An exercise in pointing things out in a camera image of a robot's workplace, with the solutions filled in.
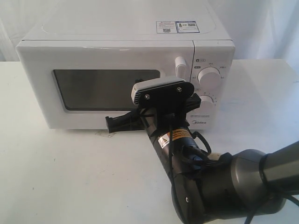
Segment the white table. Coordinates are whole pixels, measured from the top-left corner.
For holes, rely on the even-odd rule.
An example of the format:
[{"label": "white table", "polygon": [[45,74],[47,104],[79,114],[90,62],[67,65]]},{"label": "white table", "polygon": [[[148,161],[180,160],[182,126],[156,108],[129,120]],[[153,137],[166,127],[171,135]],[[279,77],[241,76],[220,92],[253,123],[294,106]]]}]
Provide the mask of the white table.
[{"label": "white table", "polygon": [[[145,132],[48,129],[18,62],[0,63],[0,105],[1,224],[181,223]],[[214,152],[232,154],[299,140],[299,77],[283,60],[234,61],[215,125],[203,134]],[[253,224],[298,214],[288,202]]]}]

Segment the brand logo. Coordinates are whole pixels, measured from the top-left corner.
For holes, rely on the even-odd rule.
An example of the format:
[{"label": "brand logo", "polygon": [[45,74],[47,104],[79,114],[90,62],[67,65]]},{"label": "brand logo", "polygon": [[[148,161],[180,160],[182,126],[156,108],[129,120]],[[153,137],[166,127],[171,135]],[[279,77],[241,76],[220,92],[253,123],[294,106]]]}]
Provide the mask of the brand logo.
[{"label": "brand logo", "polygon": [[193,125],[198,125],[198,124],[202,125],[202,124],[206,124],[206,122],[204,122],[204,121],[198,121],[198,120],[193,120],[192,124]]}]

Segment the microwave window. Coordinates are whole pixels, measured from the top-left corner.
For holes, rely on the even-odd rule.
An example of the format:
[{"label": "microwave window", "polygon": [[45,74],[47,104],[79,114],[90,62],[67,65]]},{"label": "microwave window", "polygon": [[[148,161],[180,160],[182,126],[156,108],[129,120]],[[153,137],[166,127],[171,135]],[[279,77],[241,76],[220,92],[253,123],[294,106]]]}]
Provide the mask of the microwave window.
[{"label": "microwave window", "polygon": [[54,70],[69,111],[130,111],[131,91],[138,80],[160,77],[157,70]]}]

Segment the microwave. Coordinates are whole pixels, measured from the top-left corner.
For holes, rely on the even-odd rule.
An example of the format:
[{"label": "microwave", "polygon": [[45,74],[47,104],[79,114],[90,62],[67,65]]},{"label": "microwave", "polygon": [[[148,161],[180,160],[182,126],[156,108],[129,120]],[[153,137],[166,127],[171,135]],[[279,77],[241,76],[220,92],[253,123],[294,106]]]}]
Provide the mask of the microwave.
[{"label": "microwave", "polygon": [[63,0],[16,47],[49,128],[107,129],[133,110],[136,82],[194,85],[190,129],[209,128],[234,44],[205,0]]}]

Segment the timer knob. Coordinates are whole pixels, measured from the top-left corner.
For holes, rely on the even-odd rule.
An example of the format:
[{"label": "timer knob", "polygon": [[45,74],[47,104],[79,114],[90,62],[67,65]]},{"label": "timer knob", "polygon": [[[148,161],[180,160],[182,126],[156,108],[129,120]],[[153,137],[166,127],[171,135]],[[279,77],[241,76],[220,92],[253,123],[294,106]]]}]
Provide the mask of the timer knob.
[{"label": "timer knob", "polygon": [[221,83],[220,72],[213,67],[208,67],[198,73],[197,79],[201,88],[205,90],[213,90]]},{"label": "timer knob", "polygon": [[208,111],[212,109],[212,107],[214,106],[212,98],[210,98],[209,96],[200,96],[199,98],[201,99],[200,110]]}]

